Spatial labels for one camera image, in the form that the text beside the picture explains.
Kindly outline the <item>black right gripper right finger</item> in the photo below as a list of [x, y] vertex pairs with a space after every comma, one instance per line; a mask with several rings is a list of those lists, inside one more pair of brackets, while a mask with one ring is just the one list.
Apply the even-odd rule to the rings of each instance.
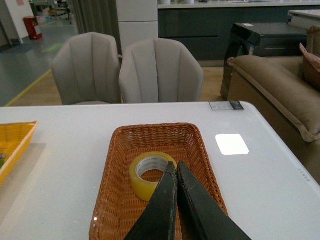
[[184, 162], [177, 165], [177, 204], [184, 240], [249, 240]]

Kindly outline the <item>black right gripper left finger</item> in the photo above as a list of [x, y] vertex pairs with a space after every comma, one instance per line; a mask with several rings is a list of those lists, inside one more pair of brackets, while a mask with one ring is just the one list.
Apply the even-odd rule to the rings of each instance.
[[169, 162], [148, 205], [125, 239], [173, 240], [176, 231], [177, 195], [177, 170]]

